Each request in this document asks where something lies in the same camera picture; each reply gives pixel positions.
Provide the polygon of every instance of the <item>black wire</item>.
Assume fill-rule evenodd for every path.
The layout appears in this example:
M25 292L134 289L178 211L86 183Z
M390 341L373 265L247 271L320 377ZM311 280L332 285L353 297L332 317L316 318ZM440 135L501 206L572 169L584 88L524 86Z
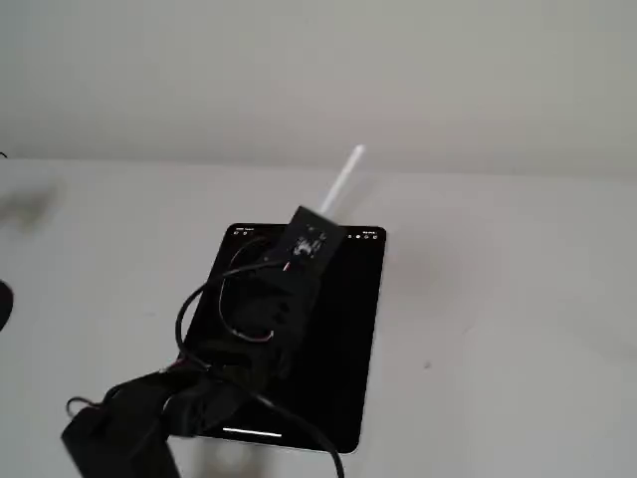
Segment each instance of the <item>black wire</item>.
M196 356L193 352L191 352L186 347L186 345L183 342L183 338L181 336L181 325L183 323L183 318L186 315L186 312L188 311L188 308L190 307L190 305L194 302L194 300L197 297L199 297L203 293L203 291L205 291L209 287L216 285L219 281L223 281L224 279L227 279L228 277L231 277L231 276L236 276L238 274L243 274L245 272L256 271L258 269L264 269L267 267L284 266L285 264L286 264L286 261L276 261L276 262L273 261L273 262L260 262L258 264L249 264L247 266L236 267L235 269L230 269L222 274L219 274L218 276L208 279L208 282L198 287L192 294L190 294L190 296L188 296L188 299L186 299L186 301L183 303L183 305L181 306L181 309L179 309L179 313L177 314L177 321L175 322L175 341L177 342L177 346L179 347L179 351L181 352L181 354L185 356L187 359L189 359L190 361L198 364L199 366L201 366L202 368L206 370L210 368L209 363L206 363L204 360Z
M286 262L287 261L264 262L259 264L243 266L243 267L237 267L236 269L230 269L229 271L226 271L222 274L219 274L218 276L215 276L209 279L208 282L206 282L205 284L197 288L192 294L190 294L190 296L188 296L188 299L186 299L186 301L181 306L181 309L179 310L179 313L177 314L177 321L175 322L175 340L177 342L177 346L179 347L179 351L181 352L181 354L187 359L189 359L190 361L198 364L205 370L212 370L211 363L207 363L205 360L199 358L195 353L193 353L191 350L188 349L188 347L183 342L183 338L181 335L181 326L183 323L183 318L188 308L190 307L190 305L201 293L203 293L203 291L205 291L208 287L214 286L219 281L223 281L224 279L230 276L234 276L236 274L241 274L244 272L254 271L257 269L262 269L264 267L283 266L286 264ZM336 450L336 447L331 441L329 441L329 439L323 434L322 431L320 431L318 427L312 425L311 423L309 423L307 420L300 417L299 415L296 415L295 413L289 411L287 408L272 402L269 398L261 395L260 393L253 390L249 390L245 388L243 385L240 385L239 383L234 382L227 376L221 375L219 373L215 373L215 376L223 381L228 382L229 384L233 386L236 386L237 388L243 390L244 392L248 393L255 400L259 401L260 403L270 408L271 410L279 413L284 419L292 422L302 431L304 431L309 436L311 436L312 439L331 456L331 459L334 462L334 467L336 468L337 478L344 478L345 472L342 466L342 461L340 460L340 456L338 455L338 451Z
M298 428L300 428L302 431L304 431L309 436L311 436L312 439L331 456L331 459L334 462L334 467L336 468L336 476L338 478L345 478L345 470L342 467L342 461L340 461L340 455L338 455L338 450L336 450L336 447L334 446L334 444L331 441L329 441L329 438L327 438L317 426L312 425L307 420L289 411L284 406L281 406L278 403L273 403L270 399L266 398L260 393L250 391L250 390L247 390L247 391L255 400L264 404L271 410L279 413L287 421L290 421L291 423L296 425Z
M99 406L98 403L94 403L90 401L88 398L84 398L83 396L72 396L67 401L67 407L66 407L67 415L69 416L69 418L74 418L76 416L76 414L71 411L71 405L73 405L74 403L83 403L86 406Z
M265 236L257 236L252 238L245 244L243 244L239 249L237 249L237 252L235 252L234 256L232 256L232 259L230 259L230 263L228 264L228 267L232 267L235 261L237 260L237 258L241 255L243 251L248 249L248 247L252 246L253 244L258 244L259 242L264 242L267 240L268 239ZM225 287L226 287L226 280L224 279L223 281L221 281L221 288L219 289L219 300L217 301L217 311L219 312L219 322L221 322L221 325L224 327L226 332L228 332L228 334L232 336L235 336L238 339L241 339L242 341L246 341L252 344L264 344L266 342L269 342L272 336L274 335L272 331L269 331L268 334L264 337L251 337L248 334L244 334L243 332L238 331L237 329L235 329L234 327L232 327L230 324L226 322L226 318L223 316L223 310L221 307Z

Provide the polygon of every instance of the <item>status bar icons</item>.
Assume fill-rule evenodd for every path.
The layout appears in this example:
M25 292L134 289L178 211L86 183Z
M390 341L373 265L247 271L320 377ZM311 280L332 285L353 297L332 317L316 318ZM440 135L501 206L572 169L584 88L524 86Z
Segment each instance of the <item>status bar icons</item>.
M362 234L347 234L347 239L378 239L375 231L362 231Z

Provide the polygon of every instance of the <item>white plastic rod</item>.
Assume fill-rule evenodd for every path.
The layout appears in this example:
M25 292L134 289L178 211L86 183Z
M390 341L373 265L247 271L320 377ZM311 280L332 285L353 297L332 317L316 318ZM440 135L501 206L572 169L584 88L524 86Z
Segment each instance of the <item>white plastic rod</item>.
M364 153L365 153L364 144L359 144L351 151L349 158L345 162L345 166L342 167L340 174L336 178L336 181L334 182L334 184L329 189L329 192L327 193L325 200L322 202L322 205L320 206L320 209L318 210L318 213L320 215L328 217L328 213L329 213L329 210L331 209L331 206L334 204L334 202L338 198L338 195L340 194L341 190L347 183L347 180L349 179L351 172L354 170L354 168L356 167L356 164L358 163L360 158L364 155Z

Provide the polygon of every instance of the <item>black tablet screen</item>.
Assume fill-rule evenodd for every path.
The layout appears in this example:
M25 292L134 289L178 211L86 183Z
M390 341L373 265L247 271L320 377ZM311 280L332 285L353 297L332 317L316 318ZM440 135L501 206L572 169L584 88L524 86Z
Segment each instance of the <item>black tablet screen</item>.
M219 249L211 275L249 264L263 252L258 238L276 240L283 224L234 224ZM346 226L347 235L325 271L302 348L288 378L264 392L318 426L340 453L358 445L376 305L385 250L385 231L372 226ZM219 322L219 288L204 293L186 344L224 333ZM224 292L223 306L230 305ZM312 438L259 403L244 405L206 436L319 449Z

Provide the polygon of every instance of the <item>white table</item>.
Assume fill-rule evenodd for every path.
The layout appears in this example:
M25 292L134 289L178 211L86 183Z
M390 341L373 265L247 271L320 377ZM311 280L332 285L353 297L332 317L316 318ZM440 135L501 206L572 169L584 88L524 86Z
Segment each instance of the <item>white table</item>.
M0 474L78 476L64 404L175 357L172 327L226 227L287 221L334 171L2 161L16 308L0 333ZM360 174L338 217L388 233L349 478L637 473L637 181ZM171 440L184 477L329 477L322 453Z

